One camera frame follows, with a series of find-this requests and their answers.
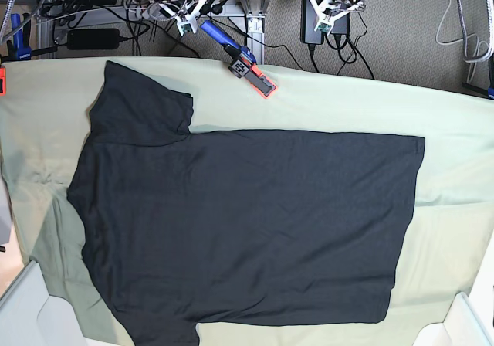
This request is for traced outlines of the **white bin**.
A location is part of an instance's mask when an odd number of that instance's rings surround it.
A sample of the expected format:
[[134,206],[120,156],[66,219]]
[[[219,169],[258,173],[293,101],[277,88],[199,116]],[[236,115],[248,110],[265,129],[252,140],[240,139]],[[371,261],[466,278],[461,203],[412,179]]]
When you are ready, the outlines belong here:
[[442,322],[422,328],[413,346],[493,345],[493,293],[459,293]]
[[72,305],[49,295],[35,261],[21,271],[1,297],[1,344],[86,344]]

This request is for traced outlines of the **orange clamp jaw left edge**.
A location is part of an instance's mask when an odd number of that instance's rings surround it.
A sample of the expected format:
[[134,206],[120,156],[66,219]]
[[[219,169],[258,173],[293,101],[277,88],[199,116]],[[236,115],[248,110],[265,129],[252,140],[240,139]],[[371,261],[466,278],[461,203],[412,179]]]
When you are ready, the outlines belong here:
[[0,66],[0,95],[6,94],[6,72],[5,67]]

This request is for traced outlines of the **blue clamp at left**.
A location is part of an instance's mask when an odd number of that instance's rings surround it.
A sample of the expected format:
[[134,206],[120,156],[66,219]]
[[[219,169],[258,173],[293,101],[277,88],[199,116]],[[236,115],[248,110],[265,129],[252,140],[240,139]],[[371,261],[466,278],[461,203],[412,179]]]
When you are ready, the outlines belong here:
[[7,61],[24,61],[32,58],[32,49],[29,45],[31,36],[31,22],[27,23],[20,29],[12,40],[7,42]]

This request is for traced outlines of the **black T-shirt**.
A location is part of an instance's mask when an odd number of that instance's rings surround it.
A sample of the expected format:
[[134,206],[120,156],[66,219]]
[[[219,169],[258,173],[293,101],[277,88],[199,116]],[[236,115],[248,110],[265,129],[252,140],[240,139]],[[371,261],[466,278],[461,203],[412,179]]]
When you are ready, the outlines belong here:
[[67,191],[93,285],[133,342],[385,319],[425,139],[193,134],[192,114],[190,94],[108,62]]

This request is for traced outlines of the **black power adapter left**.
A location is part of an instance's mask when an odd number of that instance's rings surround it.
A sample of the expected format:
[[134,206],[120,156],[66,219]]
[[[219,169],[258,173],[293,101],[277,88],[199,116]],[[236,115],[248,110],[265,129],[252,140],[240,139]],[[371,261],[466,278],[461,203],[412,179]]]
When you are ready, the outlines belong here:
[[67,34],[70,50],[112,50],[120,45],[118,29],[72,29]]

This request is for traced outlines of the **white bin left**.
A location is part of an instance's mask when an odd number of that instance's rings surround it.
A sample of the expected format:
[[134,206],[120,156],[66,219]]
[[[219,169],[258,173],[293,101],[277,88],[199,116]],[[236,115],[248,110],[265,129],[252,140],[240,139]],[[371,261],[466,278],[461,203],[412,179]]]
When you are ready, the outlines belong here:
[[72,305],[49,295],[35,261],[21,271],[1,297],[1,344],[86,344]]

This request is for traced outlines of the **white bin right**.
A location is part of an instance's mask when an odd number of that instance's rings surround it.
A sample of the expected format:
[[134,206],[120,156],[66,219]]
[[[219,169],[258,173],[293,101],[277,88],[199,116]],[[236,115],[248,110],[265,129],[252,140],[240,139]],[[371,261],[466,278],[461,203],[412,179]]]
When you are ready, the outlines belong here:
[[459,293],[442,322],[422,328],[413,346],[493,345],[493,293]]

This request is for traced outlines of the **aluminium frame post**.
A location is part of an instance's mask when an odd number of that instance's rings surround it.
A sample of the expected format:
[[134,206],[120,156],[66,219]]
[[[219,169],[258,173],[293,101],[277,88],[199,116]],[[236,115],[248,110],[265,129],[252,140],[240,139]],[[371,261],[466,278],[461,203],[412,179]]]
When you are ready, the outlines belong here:
[[265,63],[265,17],[270,0],[240,0],[245,13],[247,46],[259,65]]

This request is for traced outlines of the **black power brick pair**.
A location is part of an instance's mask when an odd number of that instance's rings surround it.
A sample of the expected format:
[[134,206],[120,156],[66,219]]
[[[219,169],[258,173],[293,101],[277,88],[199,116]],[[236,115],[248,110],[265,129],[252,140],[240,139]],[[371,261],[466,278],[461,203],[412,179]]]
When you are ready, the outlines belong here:
[[[315,28],[316,13],[309,0],[301,1],[301,22],[300,22],[300,41],[307,45],[322,45],[327,34],[316,31]],[[335,21],[333,29],[329,35],[334,37],[343,37],[350,34],[350,15],[338,18]]]

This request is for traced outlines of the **light green table cloth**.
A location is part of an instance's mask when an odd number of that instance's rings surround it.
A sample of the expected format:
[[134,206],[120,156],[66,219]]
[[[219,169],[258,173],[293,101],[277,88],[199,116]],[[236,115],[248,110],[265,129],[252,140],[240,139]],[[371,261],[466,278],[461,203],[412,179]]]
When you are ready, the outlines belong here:
[[[457,93],[265,66],[268,99],[218,61],[120,57],[117,62],[194,99],[191,130],[279,128],[410,134],[426,140],[416,209],[404,239],[386,318],[378,324],[250,327],[202,324],[203,345],[411,345],[467,293],[493,330],[493,104]],[[81,260],[82,223],[66,200],[104,58],[6,67],[1,170],[20,255],[37,261],[49,292],[67,299],[83,333],[130,338],[93,288]]]

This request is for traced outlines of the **blue orange bar clamp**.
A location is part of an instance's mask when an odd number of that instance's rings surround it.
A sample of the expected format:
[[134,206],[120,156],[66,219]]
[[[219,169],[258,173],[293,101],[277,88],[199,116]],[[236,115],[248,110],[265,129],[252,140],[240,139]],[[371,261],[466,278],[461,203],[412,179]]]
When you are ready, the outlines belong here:
[[257,66],[255,56],[247,46],[240,46],[229,34],[207,20],[201,30],[219,43],[232,58],[228,69],[239,79],[245,79],[264,98],[269,98],[276,90],[274,84]]

